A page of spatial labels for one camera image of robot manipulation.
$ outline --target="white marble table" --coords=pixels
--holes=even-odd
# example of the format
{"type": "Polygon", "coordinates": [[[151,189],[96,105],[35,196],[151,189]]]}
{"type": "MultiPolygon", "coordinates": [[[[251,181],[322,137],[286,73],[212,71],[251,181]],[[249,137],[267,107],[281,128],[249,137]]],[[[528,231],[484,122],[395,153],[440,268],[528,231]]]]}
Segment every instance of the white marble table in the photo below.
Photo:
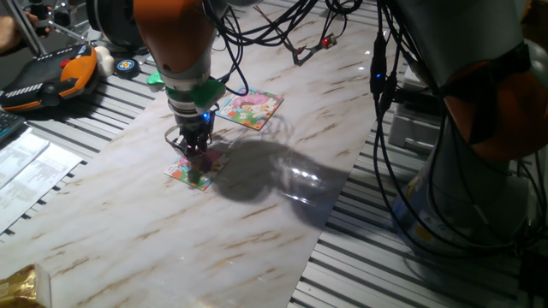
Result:
{"type": "MultiPolygon", "coordinates": [[[[262,22],[253,10],[241,18],[262,22]]],[[[307,17],[294,44],[315,44],[323,22],[307,17]]],[[[164,174],[174,121],[157,99],[0,246],[0,277],[42,264],[56,308],[286,306],[374,121],[375,33],[349,23],[302,68],[283,47],[246,48],[250,86],[285,101],[260,132],[217,119],[214,147],[230,162],[205,192],[164,174]]],[[[230,63],[216,52],[212,65],[220,75],[230,63]]]]}

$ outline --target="person's hand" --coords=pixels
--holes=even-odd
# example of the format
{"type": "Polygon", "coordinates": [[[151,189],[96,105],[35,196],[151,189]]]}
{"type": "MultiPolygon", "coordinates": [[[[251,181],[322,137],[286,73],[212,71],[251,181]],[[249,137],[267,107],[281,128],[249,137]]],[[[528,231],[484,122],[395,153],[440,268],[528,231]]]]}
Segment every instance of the person's hand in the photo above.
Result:
{"type": "MultiPolygon", "coordinates": [[[[28,12],[25,13],[31,24],[36,25],[39,22],[38,17],[28,12]]],[[[48,27],[45,30],[47,33],[51,31],[48,27]]],[[[22,40],[21,33],[15,24],[15,21],[10,16],[0,17],[0,55],[4,52],[16,47],[22,40]]]]}

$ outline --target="blue sticker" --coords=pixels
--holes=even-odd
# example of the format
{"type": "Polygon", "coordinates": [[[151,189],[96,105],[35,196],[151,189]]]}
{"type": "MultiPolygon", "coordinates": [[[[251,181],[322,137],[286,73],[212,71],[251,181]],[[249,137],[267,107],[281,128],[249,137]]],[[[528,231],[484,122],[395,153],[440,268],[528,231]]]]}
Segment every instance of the blue sticker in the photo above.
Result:
{"type": "Polygon", "coordinates": [[[135,66],[135,62],[133,60],[123,60],[118,63],[118,69],[124,71],[124,70],[130,70],[135,66]]]}

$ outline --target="colorful card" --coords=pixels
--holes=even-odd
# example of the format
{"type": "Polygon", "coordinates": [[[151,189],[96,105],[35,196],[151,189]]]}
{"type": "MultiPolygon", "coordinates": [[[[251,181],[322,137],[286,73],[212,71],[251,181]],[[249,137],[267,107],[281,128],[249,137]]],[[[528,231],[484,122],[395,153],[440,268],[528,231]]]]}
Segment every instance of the colorful card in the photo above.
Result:
{"type": "MultiPolygon", "coordinates": [[[[245,88],[240,88],[238,92],[244,93],[245,88]]],[[[245,97],[237,95],[230,97],[221,106],[217,115],[260,130],[282,102],[281,96],[250,88],[245,97]]]]}
{"type": "Polygon", "coordinates": [[[228,162],[229,158],[222,152],[210,149],[204,154],[199,167],[196,166],[197,164],[190,164],[186,158],[179,157],[165,171],[165,174],[203,192],[228,162]]]}

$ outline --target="wire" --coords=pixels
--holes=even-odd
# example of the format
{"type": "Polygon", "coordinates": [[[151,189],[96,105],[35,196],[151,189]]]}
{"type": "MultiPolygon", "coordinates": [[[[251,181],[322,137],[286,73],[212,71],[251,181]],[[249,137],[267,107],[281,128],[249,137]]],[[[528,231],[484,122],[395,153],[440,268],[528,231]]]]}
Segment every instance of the wire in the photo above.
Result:
{"type": "MultiPolygon", "coordinates": [[[[531,171],[529,171],[529,168],[525,166],[525,163],[522,160],[520,161],[520,164],[523,170],[525,171],[525,173],[527,174],[527,177],[531,181],[531,185],[533,185],[534,193],[537,195],[537,198],[539,199],[540,203],[545,207],[546,206],[545,198],[543,198],[543,196],[540,194],[539,186],[537,185],[537,182],[534,180],[533,175],[531,174],[531,171]]],[[[540,215],[542,216],[543,223],[545,223],[544,222],[545,212],[543,211],[542,207],[539,209],[539,211],[540,211],[540,215]]]]}
{"type": "MultiPolygon", "coordinates": [[[[378,100],[375,100],[375,106],[378,106],[378,100]]],[[[475,258],[486,258],[486,257],[490,257],[490,256],[495,256],[495,255],[498,255],[500,254],[500,252],[484,252],[483,254],[481,255],[469,255],[469,256],[462,256],[462,255],[455,255],[455,254],[446,254],[446,253],[440,253],[440,252],[437,252],[437,251],[434,251],[430,248],[427,248],[426,246],[422,245],[421,243],[419,243],[413,236],[411,236],[411,234],[409,234],[409,232],[407,231],[407,229],[405,229],[405,227],[403,227],[400,219],[397,217],[396,213],[394,212],[394,210],[392,209],[391,205],[390,205],[390,201],[388,200],[387,198],[387,194],[386,194],[386,191],[384,190],[384,186],[383,186],[383,182],[382,182],[382,179],[380,177],[380,171],[378,170],[378,143],[379,141],[381,141],[381,149],[383,149],[383,155],[385,155],[385,144],[384,144],[384,134],[383,134],[383,127],[382,127],[382,117],[379,119],[377,119],[377,123],[378,123],[378,127],[377,127],[377,132],[376,132],[376,136],[375,136],[375,142],[374,142],[374,145],[373,145],[373,167],[375,168],[375,176],[377,178],[377,183],[378,183],[378,189],[379,191],[381,192],[381,196],[383,197],[383,200],[384,200],[384,203],[390,213],[390,215],[392,216],[392,219],[394,220],[394,222],[396,223],[397,227],[403,232],[403,234],[405,235],[405,237],[411,242],[413,243],[415,246],[419,247],[421,250],[425,251],[425,252],[428,252],[430,254],[432,254],[433,256],[436,256],[436,257],[439,257],[439,258],[448,258],[448,259],[475,259],[475,258]]],[[[390,166],[390,162],[388,160],[388,155],[385,155],[384,157],[384,162],[386,163],[386,167],[387,169],[389,170],[389,172],[391,171],[391,166],[390,166]]],[[[401,190],[401,188],[399,187],[399,184],[397,184],[397,181],[394,181],[394,185],[396,186],[396,189],[398,189],[398,191],[401,190]]],[[[402,198],[402,201],[403,203],[406,205],[406,207],[408,208],[409,212],[411,212],[412,214],[414,213],[416,215],[416,212],[414,212],[413,208],[410,207],[410,205],[407,205],[406,203],[408,203],[407,199],[406,198],[402,198]]],[[[416,221],[422,226],[422,227],[425,227],[423,226],[423,222],[421,219],[416,219],[416,221]]],[[[433,233],[433,231],[428,228],[426,226],[426,231],[428,231],[430,234],[432,234],[432,236],[436,237],[439,236],[438,234],[435,234],[433,233]]]]}
{"type": "MultiPolygon", "coordinates": [[[[240,25],[238,24],[238,21],[237,19],[235,18],[235,15],[234,15],[234,11],[232,11],[232,15],[234,16],[234,19],[235,19],[235,24],[236,24],[236,28],[239,30],[240,29],[240,25]]],[[[232,89],[230,89],[229,87],[226,87],[226,90],[232,94],[235,94],[237,96],[246,96],[248,95],[249,93],[249,85],[247,84],[247,80],[246,80],[246,77],[244,76],[243,72],[241,71],[241,68],[240,68],[240,61],[236,60],[235,57],[234,57],[234,53],[232,53],[232,48],[230,48],[230,44],[229,44],[229,41],[223,37],[224,39],[224,43],[226,44],[226,50],[229,52],[229,55],[230,55],[230,59],[232,60],[232,63],[233,63],[233,67],[235,68],[235,70],[238,72],[238,74],[240,75],[240,78],[241,78],[241,81],[243,82],[243,85],[245,87],[245,91],[244,93],[240,93],[240,92],[236,92],[232,89]]]]}
{"type": "Polygon", "coordinates": [[[383,32],[383,11],[382,6],[384,5],[383,0],[377,1],[377,19],[378,19],[378,31],[383,32]]]}
{"type": "MultiPolygon", "coordinates": [[[[235,27],[234,25],[232,24],[232,22],[230,22],[230,19],[227,15],[225,15],[224,17],[224,20],[230,25],[230,28],[231,29],[234,29],[235,31],[237,32],[241,32],[241,29],[240,29],[240,23],[238,22],[238,19],[236,18],[236,15],[235,15],[235,12],[234,10],[232,9],[232,7],[229,7],[227,9],[227,13],[230,12],[230,14],[232,15],[232,18],[234,19],[234,24],[235,24],[235,27]]],[[[237,46],[238,47],[238,50],[236,52],[236,62],[238,64],[241,63],[241,60],[243,58],[243,47],[242,46],[237,46]]],[[[233,63],[232,65],[232,69],[230,70],[229,74],[232,74],[232,72],[235,71],[235,64],[233,63]]]]}
{"type": "MultiPolygon", "coordinates": [[[[394,23],[393,23],[393,20],[396,19],[396,23],[402,29],[402,38],[401,38],[402,43],[411,51],[411,53],[413,53],[413,55],[415,56],[415,58],[417,60],[421,59],[422,57],[420,56],[420,53],[418,52],[418,50],[414,46],[413,40],[412,40],[411,36],[408,34],[407,29],[405,28],[405,24],[402,22],[402,18],[399,16],[399,12],[394,12],[394,10],[396,10],[397,6],[394,5],[393,7],[391,7],[390,12],[389,12],[389,10],[386,7],[386,4],[384,3],[384,1],[386,1],[386,0],[378,0],[377,1],[377,6],[380,5],[380,8],[382,9],[382,11],[384,12],[384,15],[386,16],[386,20],[387,21],[390,20],[390,22],[388,22],[388,27],[390,28],[390,32],[391,33],[397,33],[397,30],[394,27],[394,23]]],[[[403,53],[404,53],[405,57],[408,57],[408,54],[405,50],[403,51],[403,53]]]]}
{"type": "MultiPolygon", "coordinates": [[[[439,209],[438,203],[436,202],[436,198],[434,196],[434,189],[433,189],[433,184],[432,183],[433,183],[433,178],[434,178],[434,169],[435,169],[435,166],[436,166],[436,161],[438,160],[438,155],[439,155],[439,151],[441,149],[441,144],[443,142],[443,136],[444,136],[444,126],[445,126],[445,117],[446,117],[446,115],[445,115],[443,106],[441,108],[441,111],[442,111],[442,114],[441,114],[442,121],[441,121],[441,124],[440,124],[438,142],[436,143],[436,147],[434,148],[434,152],[432,154],[432,161],[431,161],[430,169],[428,171],[428,199],[429,199],[430,205],[432,206],[432,209],[434,210],[434,213],[439,218],[439,220],[442,221],[442,223],[449,230],[451,230],[454,234],[456,234],[456,235],[460,236],[461,238],[463,238],[464,240],[466,240],[468,242],[467,244],[470,245],[470,246],[477,246],[477,247],[485,248],[485,249],[515,246],[516,243],[514,241],[511,241],[511,242],[508,242],[508,243],[502,244],[502,245],[493,245],[493,246],[478,244],[478,243],[474,242],[474,240],[472,238],[470,238],[469,236],[467,236],[467,235],[463,234],[461,231],[459,231],[455,226],[453,226],[453,224],[451,222],[449,222],[447,219],[445,219],[445,216],[442,214],[441,210],[439,209]]],[[[462,165],[461,165],[461,157],[460,157],[460,153],[459,153],[459,150],[458,150],[458,144],[456,142],[456,137],[457,136],[456,136],[455,129],[451,129],[451,132],[453,134],[452,137],[453,137],[453,142],[454,142],[454,147],[455,147],[456,163],[457,163],[457,168],[459,169],[459,174],[460,174],[460,177],[461,177],[461,180],[462,180],[462,185],[464,186],[464,189],[465,189],[468,197],[470,198],[472,204],[476,204],[476,202],[474,200],[474,196],[473,196],[473,194],[471,193],[471,191],[468,187],[466,179],[464,178],[464,173],[463,173],[462,165]]],[[[493,233],[493,235],[495,235],[495,237],[497,237],[499,240],[501,240],[500,236],[498,236],[498,234],[495,233],[495,231],[492,229],[492,227],[489,224],[486,224],[486,226],[493,233]]]]}
{"type": "Polygon", "coordinates": [[[540,157],[538,152],[534,153],[534,161],[537,167],[537,177],[539,178],[539,182],[540,182],[540,192],[542,193],[542,198],[544,199],[546,204],[547,200],[546,200],[546,189],[545,189],[545,177],[543,176],[542,170],[540,169],[540,157]]]}
{"type": "Polygon", "coordinates": [[[335,14],[348,15],[358,10],[363,0],[347,1],[346,3],[351,3],[351,2],[354,2],[354,5],[351,8],[345,8],[343,6],[344,3],[339,3],[337,0],[332,0],[332,3],[330,0],[325,0],[325,5],[327,5],[327,8],[331,12],[334,12],[335,14]]]}
{"type": "Polygon", "coordinates": [[[342,35],[346,31],[346,26],[348,25],[348,17],[346,15],[343,15],[343,17],[344,17],[344,24],[342,25],[342,30],[339,33],[338,38],[342,37],[342,35]]]}
{"type": "MultiPolygon", "coordinates": [[[[459,171],[459,176],[461,177],[461,183],[464,186],[464,190],[466,191],[466,194],[470,198],[470,202],[472,204],[477,204],[477,202],[476,202],[476,200],[475,200],[475,198],[472,194],[472,191],[471,191],[470,187],[468,186],[468,183],[466,182],[466,178],[464,176],[464,170],[462,168],[461,153],[459,152],[459,146],[458,146],[458,143],[457,143],[457,140],[456,140],[457,139],[456,125],[452,120],[450,120],[450,125],[451,125],[451,133],[452,133],[452,137],[453,137],[452,138],[453,139],[453,146],[455,147],[456,165],[457,165],[457,168],[458,168],[458,171],[459,171]]],[[[433,192],[433,173],[434,172],[433,172],[433,163],[432,163],[432,172],[430,173],[429,181],[428,181],[429,188],[431,189],[432,192],[433,192]]],[[[445,223],[445,225],[447,225],[447,227],[451,231],[453,231],[457,235],[461,236],[463,239],[465,239],[465,240],[467,240],[471,243],[474,243],[474,241],[470,237],[465,236],[463,233],[461,233],[459,230],[457,230],[450,222],[446,222],[446,220],[444,219],[444,216],[441,214],[441,212],[438,209],[438,204],[436,203],[436,200],[433,196],[433,193],[430,196],[430,199],[431,199],[431,202],[432,202],[432,206],[434,207],[434,209],[436,211],[436,215],[438,215],[441,218],[442,222],[445,223]]],[[[495,236],[497,238],[497,240],[500,240],[501,242],[504,242],[504,240],[502,239],[502,236],[497,234],[497,232],[492,228],[491,224],[486,223],[485,225],[489,229],[489,232],[491,232],[493,234],[493,236],[495,236]]],[[[507,243],[506,245],[500,245],[500,246],[512,246],[512,245],[514,245],[514,246],[516,245],[515,241],[511,241],[511,242],[507,243]]]]}
{"type": "Polygon", "coordinates": [[[215,48],[211,48],[214,51],[221,52],[226,50],[226,45],[221,50],[216,50],[215,48]]]}
{"type": "MultiPolygon", "coordinates": [[[[401,40],[403,44],[405,44],[405,41],[403,40],[404,37],[406,38],[406,40],[408,40],[409,42],[413,42],[413,40],[408,36],[408,32],[406,31],[405,27],[402,26],[402,23],[400,22],[400,18],[398,18],[398,14],[394,14],[394,12],[392,12],[392,10],[389,12],[388,8],[386,7],[386,5],[384,4],[384,1],[385,0],[378,0],[378,6],[380,7],[380,9],[382,9],[382,11],[384,12],[384,15],[386,16],[386,19],[388,20],[390,17],[393,17],[396,19],[396,22],[401,26],[401,33],[398,34],[398,31],[396,30],[396,28],[394,27],[394,25],[392,24],[392,22],[388,22],[388,25],[389,25],[389,28],[390,28],[390,34],[393,34],[394,35],[394,39],[396,40],[396,42],[398,40],[401,40]]],[[[382,23],[379,23],[379,31],[382,32],[382,23]]],[[[421,62],[421,57],[420,57],[420,53],[416,50],[416,48],[414,48],[412,45],[408,45],[408,44],[405,44],[408,49],[411,50],[411,52],[414,54],[415,58],[417,59],[418,62],[421,62]]],[[[404,50],[402,49],[402,54],[404,55],[404,57],[406,59],[410,59],[410,55],[404,50]]],[[[480,157],[477,157],[479,159],[479,161],[481,161],[488,169],[490,169],[491,171],[493,172],[496,172],[496,173],[499,173],[501,175],[507,175],[507,176],[511,176],[512,174],[511,173],[504,173],[500,170],[497,170],[495,169],[493,166],[491,166],[488,162],[484,161],[483,159],[481,159],[480,157]]]]}
{"type": "Polygon", "coordinates": [[[331,22],[337,17],[337,14],[334,14],[331,20],[330,20],[330,17],[331,17],[331,11],[328,11],[327,16],[325,17],[324,29],[322,30],[322,35],[319,37],[318,44],[320,44],[322,42],[322,39],[325,38],[325,35],[327,34],[327,29],[329,29],[331,22]]]}
{"type": "MultiPolygon", "coordinates": [[[[228,23],[229,26],[236,30],[235,29],[235,26],[232,24],[232,22],[230,22],[229,20],[229,17],[228,17],[228,13],[229,13],[229,10],[227,9],[226,13],[224,14],[223,16],[223,21],[228,23]]],[[[224,37],[223,38],[223,41],[224,41],[224,48],[221,50],[226,50],[227,49],[227,43],[226,41],[224,40],[224,37]]],[[[241,58],[243,57],[242,55],[242,50],[238,47],[238,51],[236,52],[236,63],[240,64],[241,63],[241,58]]],[[[220,82],[223,82],[223,83],[227,83],[229,81],[229,78],[230,78],[230,75],[235,71],[235,63],[233,62],[232,63],[232,66],[230,67],[230,70],[227,74],[225,74],[224,76],[218,78],[217,80],[219,80],[220,82]]]]}
{"type": "MultiPolygon", "coordinates": [[[[266,14],[263,13],[263,11],[262,11],[258,6],[254,6],[253,8],[254,8],[257,12],[259,12],[259,14],[260,14],[266,21],[268,21],[269,24],[272,24],[272,21],[270,20],[270,18],[268,18],[268,16],[266,16],[266,14]]],[[[279,35],[282,35],[282,34],[283,34],[282,30],[280,30],[279,27],[276,27],[274,30],[275,30],[276,33],[278,33],[279,35]]],[[[283,45],[284,45],[285,48],[287,48],[289,51],[295,52],[295,47],[293,46],[293,44],[291,43],[291,41],[289,40],[289,38],[285,38],[285,40],[283,41],[283,45]]]]}
{"type": "Polygon", "coordinates": [[[232,44],[239,45],[251,45],[251,44],[260,44],[263,46],[278,46],[283,43],[288,34],[304,19],[304,17],[310,13],[314,5],[318,0],[299,0],[291,8],[286,10],[279,18],[272,22],[270,25],[257,27],[253,30],[245,32],[234,32],[231,29],[228,29],[222,22],[219,20],[215,14],[215,10],[211,3],[212,0],[204,0],[203,7],[205,12],[205,17],[210,21],[210,23],[219,31],[222,36],[225,36],[226,39],[232,44]],[[280,27],[282,24],[289,23],[287,30],[283,31],[281,34],[269,36],[275,29],[280,27]],[[248,35],[257,34],[258,37],[251,38],[248,35]]]}
{"type": "Polygon", "coordinates": [[[417,214],[417,212],[414,210],[413,206],[409,203],[409,201],[407,200],[407,197],[405,196],[405,194],[403,193],[402,191],[402,188],[400,187],[400,184],[397,182],[397,179],[396,179],[396,176],[394,175],[394,171],[392,170],[392,167],[390,165],[390,159],[388,158],[388,153],[386,152],[386,149],[385,149],[386,145],[384,143],[384,138],[381,138],[381,150],[383,151],[383,156],[384,156],[384,163],[386,164],[386,168],[388,169],[389,173],[390,173],[390,178],[392,179],[393,181],[393,184],[394,186],[396,187],[396,190],[398,192],[398,195],[400,196],[400,198],[402,199],[403,203],[406,205],[406,207],[408,208],[409,212],[411,213],[411,215],[413,215],[413,217],[415,218],[415,220],[417,221],[417,223],[422,227],[424,228],[426,231],[428,231],[428,233],[430,233],[434,238],[436,238],[437,240],[440,240],[441,242],[443,242],[444,244],[447,244],[449,246],[452,246],[454,248],[457,248],[459,250],[462,250],[462,251],[465,251],[465,252],[471,252],[471,251],[474,251],[474,253],[478,253],[478,255],[476,257],[487,257],[487,256],[491,256],[491,255],[496,255],[496,254],[499,254],[500,252],[496,252],[496,253],[489,253],[489,252],[480,252],[477,248],[479,247],[471,247],[471,246],[461,246],[461,245],[457,245],[447,239],[445,239],[444,237],[442,237],[441,235],[437,234],[436,232],[434,232],[430,227],[428,227],[423,221],[422,219],[420,218],[420,216],[417,214]]]}

